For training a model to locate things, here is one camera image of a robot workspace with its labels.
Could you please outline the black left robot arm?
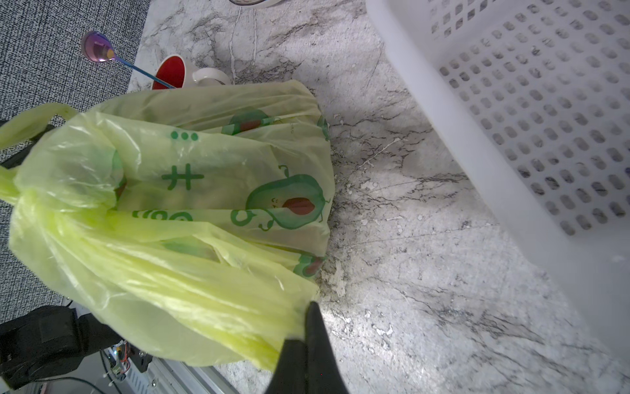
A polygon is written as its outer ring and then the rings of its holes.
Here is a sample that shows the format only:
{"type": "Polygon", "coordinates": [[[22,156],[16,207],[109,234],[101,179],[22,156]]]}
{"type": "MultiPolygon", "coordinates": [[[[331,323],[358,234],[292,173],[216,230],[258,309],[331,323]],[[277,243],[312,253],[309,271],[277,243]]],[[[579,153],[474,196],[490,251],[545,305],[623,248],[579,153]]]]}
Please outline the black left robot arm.
{"type": "Polygon", "coordinates": [[[76,370],[122,337],[92,314],[46,305],[1,324],[1,383],[17,390],[76,370]]]}

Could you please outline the white mug with red liquid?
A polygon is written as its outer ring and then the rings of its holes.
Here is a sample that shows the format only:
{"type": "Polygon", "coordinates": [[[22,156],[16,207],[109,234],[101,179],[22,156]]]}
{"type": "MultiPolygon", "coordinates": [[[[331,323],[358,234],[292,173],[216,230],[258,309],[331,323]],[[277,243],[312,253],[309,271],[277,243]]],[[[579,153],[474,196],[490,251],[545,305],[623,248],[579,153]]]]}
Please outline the white mug with red liquid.
{"type": "Polygon", "coordinates": [[[215,68],[198,68],[180,55],[165,58],[159,65],[156,77],[177,89],[230,85],[231,78],[215,68]]]}

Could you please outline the yellow-green plastic bag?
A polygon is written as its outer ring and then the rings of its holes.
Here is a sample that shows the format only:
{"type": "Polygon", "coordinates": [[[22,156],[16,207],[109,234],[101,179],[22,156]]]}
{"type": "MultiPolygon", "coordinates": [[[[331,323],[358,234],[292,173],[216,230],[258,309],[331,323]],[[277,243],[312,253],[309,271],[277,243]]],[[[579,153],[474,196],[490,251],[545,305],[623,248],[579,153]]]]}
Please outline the yellow-green plastic bag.
{"type": "Polygon", "coordinates": [[[1,172],[8,245],[46,286],[154,356],[273,370],[305,334],[336,191],[300,82],[47,103],[1,129],[35,139],[1,172]]]}

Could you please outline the patterned bowl with orange food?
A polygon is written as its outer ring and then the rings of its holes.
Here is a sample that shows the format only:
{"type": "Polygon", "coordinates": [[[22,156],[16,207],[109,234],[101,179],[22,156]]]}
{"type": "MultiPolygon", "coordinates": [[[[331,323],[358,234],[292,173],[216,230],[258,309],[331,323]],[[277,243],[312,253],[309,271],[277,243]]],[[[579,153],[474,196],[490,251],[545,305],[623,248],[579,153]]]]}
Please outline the patterned bowl with orange food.
{"type": "Polygon", "coordinates": [[[230,0],[230,3],[242,8],[269,8],[283,0],[230,0]]]}

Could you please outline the white plastic basket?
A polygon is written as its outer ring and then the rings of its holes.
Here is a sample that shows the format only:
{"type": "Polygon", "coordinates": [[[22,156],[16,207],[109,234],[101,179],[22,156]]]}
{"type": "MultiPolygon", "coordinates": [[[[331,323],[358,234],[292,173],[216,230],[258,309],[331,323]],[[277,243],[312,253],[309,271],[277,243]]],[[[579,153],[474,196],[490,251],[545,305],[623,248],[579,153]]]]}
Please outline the white plastic basket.
{"type": "Polygon", "coordinates": [[[629,4],[370,1],[395,70],[526,258],[629,358],[629,4]]]}

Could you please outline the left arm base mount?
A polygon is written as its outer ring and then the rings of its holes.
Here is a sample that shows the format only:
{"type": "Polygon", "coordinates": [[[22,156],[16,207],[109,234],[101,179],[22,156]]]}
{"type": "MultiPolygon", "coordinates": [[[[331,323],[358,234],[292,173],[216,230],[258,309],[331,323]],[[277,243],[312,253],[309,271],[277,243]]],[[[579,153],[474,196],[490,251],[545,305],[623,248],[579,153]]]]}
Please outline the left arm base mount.
{"type": "Polygon", "coordinates": [[[101,350],[100,356],[106,375],[114,383],[121,383],[134,373],[145,373],[153,361],[150,354],[141,351],[128,341],[120,341],[118,344],[101,350]]]}

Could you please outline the purple spoon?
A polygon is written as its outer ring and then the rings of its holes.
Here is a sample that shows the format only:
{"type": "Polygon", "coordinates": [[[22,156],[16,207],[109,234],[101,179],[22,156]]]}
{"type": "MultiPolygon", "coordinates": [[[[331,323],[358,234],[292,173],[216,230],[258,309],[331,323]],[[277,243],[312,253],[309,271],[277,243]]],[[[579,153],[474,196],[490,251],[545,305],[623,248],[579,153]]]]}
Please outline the purple spoon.
{"type": "Polygon", "coordinates": [[[157,78],[155,75],[152,75],[145,70],[136,67],[136,65],[131,62],[126,61],[122,57],[119,57],[116,54],[116,51],[108,39],[107,36],[98,32],[98,31],[90,31],[87,32],[82,40],[81,40],[81,52],[82,54],[93,63],[105,63],[105,62],[119,62],[120,64],[129,67],[130,69],[139,72],[145,77],[150,78],[154,82],[159,83],[162,86],[165,86],[168,89],[175,89],[175,86],[165,82],[165,80],[161,80],[157,78]]]}

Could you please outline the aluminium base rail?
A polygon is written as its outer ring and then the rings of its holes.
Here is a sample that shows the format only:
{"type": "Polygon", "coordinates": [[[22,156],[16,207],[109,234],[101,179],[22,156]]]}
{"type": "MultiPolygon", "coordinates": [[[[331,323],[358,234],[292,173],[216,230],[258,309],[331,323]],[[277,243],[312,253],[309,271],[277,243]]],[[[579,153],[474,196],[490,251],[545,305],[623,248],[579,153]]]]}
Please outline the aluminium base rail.
{"type": "Polygon", "coordinates": [[[89,356],[70,374],[49,379],[48,383],[31,383],[20,393],[236,393],[213,367],[190,367],[186,364],[154,359],[144,372],[136,367],[116,381],[106,372],[103,356],[89,356]]]}

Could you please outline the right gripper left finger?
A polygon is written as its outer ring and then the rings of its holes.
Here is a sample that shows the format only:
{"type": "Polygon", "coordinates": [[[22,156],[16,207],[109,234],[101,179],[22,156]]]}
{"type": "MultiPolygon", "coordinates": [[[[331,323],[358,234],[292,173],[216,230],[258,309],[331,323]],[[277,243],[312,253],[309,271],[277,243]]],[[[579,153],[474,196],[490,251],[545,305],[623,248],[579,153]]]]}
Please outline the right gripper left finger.
{"type": "Polygon", "coordinates": [[[265,394],[307,392],[307,346],[300,340],[285,340],[276,370],[265,394]]]}

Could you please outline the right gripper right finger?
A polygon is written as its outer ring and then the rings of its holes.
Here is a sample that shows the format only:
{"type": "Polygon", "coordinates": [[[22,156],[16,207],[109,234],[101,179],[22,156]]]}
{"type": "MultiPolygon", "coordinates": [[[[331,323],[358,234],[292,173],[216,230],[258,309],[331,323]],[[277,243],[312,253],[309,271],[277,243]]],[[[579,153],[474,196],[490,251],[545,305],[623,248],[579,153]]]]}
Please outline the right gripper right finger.
{"type": "Polygon", "coordinates": [[[309,304],[305,333],[307,392],[310,394],[348,394],[317,302],[309,304]]]}

